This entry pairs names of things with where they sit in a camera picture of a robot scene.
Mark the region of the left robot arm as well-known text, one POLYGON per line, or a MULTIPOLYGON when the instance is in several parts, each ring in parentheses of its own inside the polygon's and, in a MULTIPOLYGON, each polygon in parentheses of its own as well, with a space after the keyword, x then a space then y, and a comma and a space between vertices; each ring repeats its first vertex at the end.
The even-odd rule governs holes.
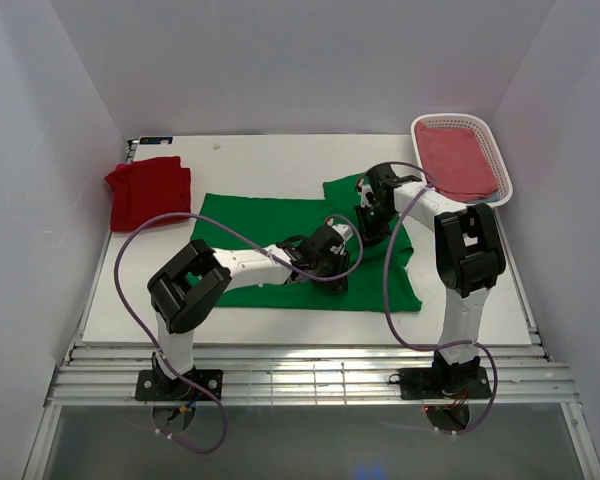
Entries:
POLYGON ((333 294, 348 291, 346 224, 324 224, 310 236, 293 236, 263 251, 211 248, 190 241, 148 283, 151 305, 162 321, 161 351, 153 360, 158 388, 170 399, 185 397, 192 387, 194 330, 221 297, 238 289, 310 282, 333 294))

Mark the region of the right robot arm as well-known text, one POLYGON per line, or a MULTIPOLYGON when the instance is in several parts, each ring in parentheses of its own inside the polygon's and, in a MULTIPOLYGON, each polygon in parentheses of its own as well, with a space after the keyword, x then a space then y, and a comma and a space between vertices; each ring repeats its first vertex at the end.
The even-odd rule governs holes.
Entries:
POLYGON ((446 289, 432 364, 400 370, 399 384, 413 397, 454 397, 473 386, 486 397, 495 385, 480 365, 477 339, 486 300, 506 267, 493 209, 451 200, 434 189, 432 180, 399 176, 393 167, 377 164, 356 182, 362 241, 367 247, 393 245, 405 217, 411 217, 434 234, 436 270, 446 289))

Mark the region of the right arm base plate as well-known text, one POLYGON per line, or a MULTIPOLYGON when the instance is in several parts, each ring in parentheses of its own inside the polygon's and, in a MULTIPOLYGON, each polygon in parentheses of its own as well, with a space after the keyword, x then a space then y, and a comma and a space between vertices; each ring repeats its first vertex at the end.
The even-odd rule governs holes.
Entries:
POLYGON ((389 376, 389 385, 399 387, 402 400, 471 399, 486 400, 491 397, 491 385, 486 369, 479 367, 475 373, 444 377, 433 368, 401 368, 389 376))

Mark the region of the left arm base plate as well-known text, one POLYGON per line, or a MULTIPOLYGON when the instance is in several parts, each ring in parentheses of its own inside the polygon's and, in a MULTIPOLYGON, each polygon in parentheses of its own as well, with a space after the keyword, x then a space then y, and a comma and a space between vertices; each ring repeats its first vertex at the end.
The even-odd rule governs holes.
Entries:
MULTIPOLYGON (((185 377, 211 392, 218 399, 222 398, 224 371, 220 369, 196 369, 185 374, 185 377)), ((188 401, 202 396, 204 401, 210 398, 194 389, 180 379, 169 377, 150 370, 142 370, 137 378, 134 399, 144 402, 188 401)))

